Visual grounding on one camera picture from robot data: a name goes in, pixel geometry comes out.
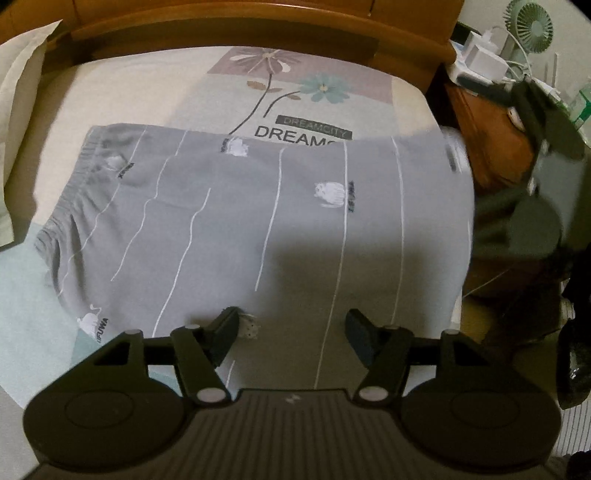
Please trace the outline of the grey patterned pyjama trousers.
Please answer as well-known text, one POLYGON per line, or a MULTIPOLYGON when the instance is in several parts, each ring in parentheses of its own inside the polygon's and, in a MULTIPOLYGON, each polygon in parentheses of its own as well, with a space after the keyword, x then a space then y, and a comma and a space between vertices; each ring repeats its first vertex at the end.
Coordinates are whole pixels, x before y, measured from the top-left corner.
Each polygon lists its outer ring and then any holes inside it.
POLYGON ((229 391, 354 389, 346 313, 437 337, 467 274, 473 211, 451 131, 308 147, 118 124, 89 133, 36 246, 98 344, 235 306, 218 368, 229 391))

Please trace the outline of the green glass bottle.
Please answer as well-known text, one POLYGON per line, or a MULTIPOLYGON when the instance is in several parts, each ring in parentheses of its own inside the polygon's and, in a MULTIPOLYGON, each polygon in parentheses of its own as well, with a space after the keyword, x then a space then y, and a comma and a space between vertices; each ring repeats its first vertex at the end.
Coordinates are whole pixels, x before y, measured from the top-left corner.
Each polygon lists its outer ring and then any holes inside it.
POLYGON ((573 84, 563 93, 569 120, 577 131, 581 131, 590 118, 590 90, 591 81, 587 78, 585 82, 573 84))

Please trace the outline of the white charger block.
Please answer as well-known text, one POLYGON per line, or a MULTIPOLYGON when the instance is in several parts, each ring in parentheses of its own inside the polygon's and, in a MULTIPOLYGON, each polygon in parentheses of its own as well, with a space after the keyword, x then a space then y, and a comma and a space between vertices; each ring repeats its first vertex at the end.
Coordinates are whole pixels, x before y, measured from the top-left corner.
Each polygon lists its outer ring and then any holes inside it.
POLYGON ((456 50, 454 68, 458 75, 464 75, 486 84, 501 82, 506 79, 508 63, 499 55, 500 47, 492 41, 493 33, 483 35, 471 31, 463 45, 453 42, 456 50))

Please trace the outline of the green desk fan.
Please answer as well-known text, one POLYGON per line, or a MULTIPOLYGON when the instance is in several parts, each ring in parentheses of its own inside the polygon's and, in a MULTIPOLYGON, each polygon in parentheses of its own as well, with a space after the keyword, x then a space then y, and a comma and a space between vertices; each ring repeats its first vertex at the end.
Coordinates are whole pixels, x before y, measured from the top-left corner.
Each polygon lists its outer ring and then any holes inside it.
POLYGON ((509 32, 501 54, 504 59, 523 62, 529 54, 543 53, 551 46, 554 25, 537 2, 512 0, 503 19, 509 32))

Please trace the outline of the wooden headboard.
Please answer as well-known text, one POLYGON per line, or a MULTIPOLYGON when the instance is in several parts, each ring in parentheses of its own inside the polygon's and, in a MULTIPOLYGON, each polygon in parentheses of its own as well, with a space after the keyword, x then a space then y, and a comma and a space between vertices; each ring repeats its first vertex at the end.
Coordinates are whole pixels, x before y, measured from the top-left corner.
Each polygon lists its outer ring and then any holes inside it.
POLYGON ((276 47, 365 65, 430 86, 454 62, 461 1, 4 1, 1 38, 59 22, 49 70, 205 46, 276 47))

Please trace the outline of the checked patchwork bed sheet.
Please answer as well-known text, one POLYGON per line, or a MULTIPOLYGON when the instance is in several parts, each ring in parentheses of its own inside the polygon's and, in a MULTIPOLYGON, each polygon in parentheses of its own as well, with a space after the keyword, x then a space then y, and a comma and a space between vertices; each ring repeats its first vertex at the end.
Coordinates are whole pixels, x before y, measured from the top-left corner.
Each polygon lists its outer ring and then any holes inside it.
POLYGON ((5 189, 14 241, 1 251, 1 475, 36 466, 25 406, 104 344, 60 304, 36 239, 89 133, 156 126, 308 147, 440 129, 407 81, 327 57, 204 47, 86 63, 39 83, 5 189))

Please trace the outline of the checked pastel pillow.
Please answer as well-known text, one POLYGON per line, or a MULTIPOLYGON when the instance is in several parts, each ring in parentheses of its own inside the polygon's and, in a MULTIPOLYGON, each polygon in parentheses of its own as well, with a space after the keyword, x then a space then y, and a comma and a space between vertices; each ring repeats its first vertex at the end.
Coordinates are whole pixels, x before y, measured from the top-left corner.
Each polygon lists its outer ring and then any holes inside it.
POLYGON ((47 40, 61 20, 27 31, 1 45, 1 246, 14 241, 5 187, 28 128, 35 104, 47 40))

